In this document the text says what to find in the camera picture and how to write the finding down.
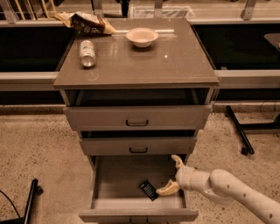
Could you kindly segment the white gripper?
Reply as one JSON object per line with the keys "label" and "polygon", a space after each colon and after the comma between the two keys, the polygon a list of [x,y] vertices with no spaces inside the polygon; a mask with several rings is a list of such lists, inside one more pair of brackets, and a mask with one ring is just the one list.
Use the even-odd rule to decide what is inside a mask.
{"label": "white gripper", "polygon": [[199,171],[192,167],[185,166],[178,155],[173,154],[171,158],[175,162],[175,167],[178,170],[175,175],[175,179],[178,183],[170,179],[166,186],[156,190],[158,195],[169,196],[176,193],[180,188],[197,192],[204,192],[209,188],[209,172]]}

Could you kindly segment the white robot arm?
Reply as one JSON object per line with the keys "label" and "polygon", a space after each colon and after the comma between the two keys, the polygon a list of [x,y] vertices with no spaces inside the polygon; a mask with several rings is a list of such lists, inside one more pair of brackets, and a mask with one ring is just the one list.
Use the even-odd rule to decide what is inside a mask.
{"label": "white robot arm", "polygon": [[168,196],[184,190],[196,191],[222,205],[235,200],[265,224],[280,224],[280,204],[244,184],[230,172],[222,169],[199,171],[185,165],[177,155],[171,158],[176,163],[175,181],[170,179],[166,186],[158,188],[158,195]]}

